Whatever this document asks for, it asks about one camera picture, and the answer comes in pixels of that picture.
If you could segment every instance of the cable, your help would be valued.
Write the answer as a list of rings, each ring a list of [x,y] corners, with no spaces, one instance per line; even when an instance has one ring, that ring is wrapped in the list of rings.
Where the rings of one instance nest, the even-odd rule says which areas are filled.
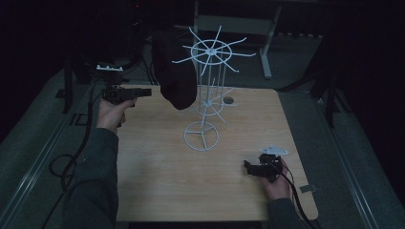
[[[304,219],[304,222],[312,229],[319,229],[320,227],[318,227],[317,225],[315,225],[314,223],[312,223],[307,215],[304,212],[304,209],[301,206],[301,202],[300,199],[298,197],[298,192],[295,188],[294,183],[291,182],[291,180],[285,175],[283,174],[280,170],[277,169],[277,167],[275,165],[273,165],[270,161],[267,161],[268,164],[270,164],[283,178],[286,179],[286,181],[289,183],[289,186],[291,186],[291,190],[292,190],[292,195],[295,197],[295,203],[297,204],[298,207],[298,211],[301,215],[301,217]]]
[[[151,70],[148,68],[148,65],[146,64],[146,60],[143,57],[143,55],[141,55],[140,58],[141,58],[141,61],[145,68],[146,75],[148,76],[149,82],[151,83],[151,85],[159,85],[157,79],[151,74]]]
[[[154,69],[153,69],[153,61],[151,61],[151,64],[149,65],[149,70],[150,70],[150,74],[152,76],[152,78],[155,79],[156,85],[159,85],[159,81],[156,79],[155,74],[154,74]]]
[[[79,148],[77,149],[76,153],[71,156],[71,155],[61,155],[58,156],[56,158],[54,158],[49,166],[50,172],[51,174],[53,174],[56,177],[60,177],[60,183],[62,186],[62,193],[60,194],[59,198],[56,200],[55,204],[53,205],[53,208],[51,209],[50,213],[47,215],[47,218],[45,219],[44,223],[42,224],[42,229],[44,229],[47,224],[48,221],[50,220],[54,210],[56,209],[57,205],[59,204],[60,200],[65,196],[69,185],[71,184],[72,180],[73,180],[73,175],[75,174],[75,165],[76,165],[76,161],[78,159],[78,157],[80,156],[80,154],[83,152],[84,147],[86,146],[87,140],[89,138],[90,135],[90,131],[92,128],[92,122],[93,122],[93,105],[95,100],[93,100],[93,92],[96,86],[97,81],[99,80],[99,78],[96,78],[94,80],[94,82],[92,83],[91,87],[90,87],[90,91],[89,91],[89,100],[88,100],[88,106],[87,106],[87,110],[88,110],[88,115],[87,115],[87,122],[86,122],[86,132],[85,132],[85,136],[83,137],[83,140],[79,146]],[[65,169],[63,170],[63,173],[61,175],[57,174],[54,170],[53,170],[53,164],[60,158],[64,157],[64,156],[68,156],[71,159],[69,160],[69,163],[66,165]],[[70,175],[68,175],[69,171],[71,170],[71,168],[74,168],[74,170],[72,171],[72,173]]]
[[[295,185],[294,176],[292,175],[291,170],[286,165],[283,165],[283,167],[287,169],[287,171],[289,172],[289,175],[291,176],[291,182],[292,182],[293,185]],[[292,205],[295,207],[295,204],[294,204],[295,203],[295,201],[294,201],[295,197],[294,197],[294,195],[292,195],[291,199],[292,199]]]

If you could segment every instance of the hand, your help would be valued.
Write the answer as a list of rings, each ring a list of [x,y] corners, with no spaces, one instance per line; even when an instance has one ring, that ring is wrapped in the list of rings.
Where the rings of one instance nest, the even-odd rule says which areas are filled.
[[[127,100],[118,105],[113,105],[101,98],[98,109],[97,128],[104,128],[117,133],[117,126],[125,122],[125,110],[137,102],[137,99]]]
[[[284,175],[287,174],[288,167],[286,162],[281,158],[281,162],[283,164],[283,171]],[[270,183],[266,177],[258,177],[259,181],[263,184],[263,187],[266,190],[267,196],[270,201],[273,201],[277,198],[289,198],[289,183],[288,181],[281,175],[279,175],[273,183]]]

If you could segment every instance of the jacket sleeve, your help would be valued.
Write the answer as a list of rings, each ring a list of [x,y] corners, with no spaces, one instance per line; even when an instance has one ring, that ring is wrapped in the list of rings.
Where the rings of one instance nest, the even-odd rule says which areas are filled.
[[[115,228],[118,137],[106,129],[92,130],[65,195],[62,228]]]
[[[279,198],[267,204],[268,229],[303,228],[291,199]]]

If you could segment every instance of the white wire rack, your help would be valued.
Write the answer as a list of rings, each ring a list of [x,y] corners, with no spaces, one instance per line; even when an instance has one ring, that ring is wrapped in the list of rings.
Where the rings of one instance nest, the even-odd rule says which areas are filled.
[[[219,141],[219,133],[217,128],[207,122],[207,118],[212,115],[218,116],[224,123],[225,119],[220,115],[224,104],[224,96],[230,93],[233,89],[224,89],[224,81],[226,69],[238,73],[238,70],[232,68],[227,61],[233,55],[250,57],[253,54],[243,54],[233,52],[231,45],[242,43],[246,38],[226,44],[219,40],[221,27],[219,27],[215,39],[201,40],[191,28],[190,32],[197,39],[193,46],[183,46],[190,50],[190,57],[179,61],[173,61],[178,64],[184,61],[193,60],[199,70],[198,82],[198,106],[193,107],[200,115],[202,121],[190,124],[184,131],[184,141],[186,144],[197,151],[209,151],[214,148]]]

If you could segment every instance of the wooden table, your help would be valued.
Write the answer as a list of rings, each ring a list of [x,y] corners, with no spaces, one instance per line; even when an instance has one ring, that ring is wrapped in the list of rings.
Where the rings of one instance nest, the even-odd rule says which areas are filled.
[[[185,144],[183,134],[202,116],[192,108],[176,110],[157,86],[141,87],[152,88],[152,96],[139,98],[118,130],[117,220],[266,220],[266,194],[246,173],[244,160],[259,164],[259,150],[270,145],[289,151],[283,158],[304,211],[317,218],[312,193],[299,191],[308,182],[275,91],[233,89],[227,96],[237,106],[221,111],[227,124],[217,116],[207,119],[219,132],[218,145],[200,152]]]

